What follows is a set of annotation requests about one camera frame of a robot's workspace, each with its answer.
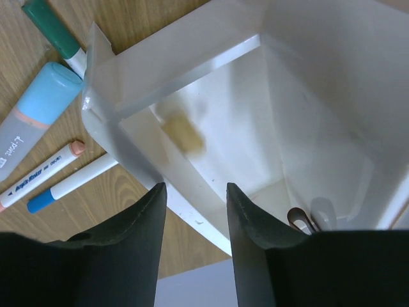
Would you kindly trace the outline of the orange tip white marker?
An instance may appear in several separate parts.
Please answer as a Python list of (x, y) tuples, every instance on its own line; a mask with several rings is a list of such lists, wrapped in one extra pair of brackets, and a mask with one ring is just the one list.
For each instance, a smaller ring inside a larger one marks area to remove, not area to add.
[(1, 212), (76, 160), (85, 152), (85, 149), (86, 145), (82, 141), (73, 141), (61, 148), (27, 175), (24, 175), (1, 193)]

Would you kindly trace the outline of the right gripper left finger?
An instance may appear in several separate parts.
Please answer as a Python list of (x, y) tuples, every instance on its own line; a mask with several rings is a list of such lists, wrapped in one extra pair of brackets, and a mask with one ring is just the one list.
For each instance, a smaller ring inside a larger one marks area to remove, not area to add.
[(166, 219), (159, 183), (66, 241), (1, 234), (2, 306), (153, 306)]

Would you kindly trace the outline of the green cap white marker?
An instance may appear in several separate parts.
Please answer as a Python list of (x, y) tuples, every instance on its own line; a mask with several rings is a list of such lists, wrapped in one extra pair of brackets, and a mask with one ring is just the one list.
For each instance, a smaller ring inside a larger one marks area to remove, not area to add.
[(22, 5), (22, 11), (59, 52), (68, 66), (83, 79), (87, 67), (86, 53), (48, 2), (26, 1)]

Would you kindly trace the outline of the blue tip white marker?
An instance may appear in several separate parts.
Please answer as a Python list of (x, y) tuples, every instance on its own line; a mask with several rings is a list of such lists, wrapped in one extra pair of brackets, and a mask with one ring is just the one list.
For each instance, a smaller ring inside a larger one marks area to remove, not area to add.
[(61, 199), (97, 176), (105, 173), (118, 164), (118, 161), (108, 153), (87, 164), (75, 173), (66, 177), (54, 186), (50, 187), (39, 195), (31, 198), (27, 203), (27, 209), (30, 213), (35, 214), (48, 205)]

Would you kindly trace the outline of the white drawer cabinet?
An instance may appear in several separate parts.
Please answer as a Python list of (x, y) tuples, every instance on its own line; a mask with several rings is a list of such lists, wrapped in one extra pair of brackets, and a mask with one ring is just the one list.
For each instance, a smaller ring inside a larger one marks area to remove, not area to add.
[[(210, 1), (115, 54), (89, 31), (82, 120), (226, 253), (226, 186), (323, 230), (408, 228), (408, 2)], [(183, 112), (205, 151), (161, 129)]]

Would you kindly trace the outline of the small tan eraser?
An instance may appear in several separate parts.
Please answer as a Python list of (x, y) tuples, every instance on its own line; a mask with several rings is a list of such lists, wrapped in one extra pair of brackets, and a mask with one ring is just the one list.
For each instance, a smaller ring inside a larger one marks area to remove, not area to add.
[(185, 113), (165, 117), (161, 129), (183, 155), (198, 156), (205, 151), (204, 137)]

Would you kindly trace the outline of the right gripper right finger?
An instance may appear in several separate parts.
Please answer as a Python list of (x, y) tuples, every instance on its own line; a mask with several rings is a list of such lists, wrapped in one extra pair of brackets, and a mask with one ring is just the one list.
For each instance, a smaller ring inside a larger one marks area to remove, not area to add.
[(408, 232), (297, 231), (227, 185), (240, 306), (407, 306)]

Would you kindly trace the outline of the light blue lead case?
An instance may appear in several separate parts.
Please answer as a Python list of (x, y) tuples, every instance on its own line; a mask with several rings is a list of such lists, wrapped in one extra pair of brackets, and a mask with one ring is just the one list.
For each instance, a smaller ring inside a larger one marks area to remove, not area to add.
[(7, 179), (82, 90), (82, 79), (46, 63), (1, 123), (1, 180)]

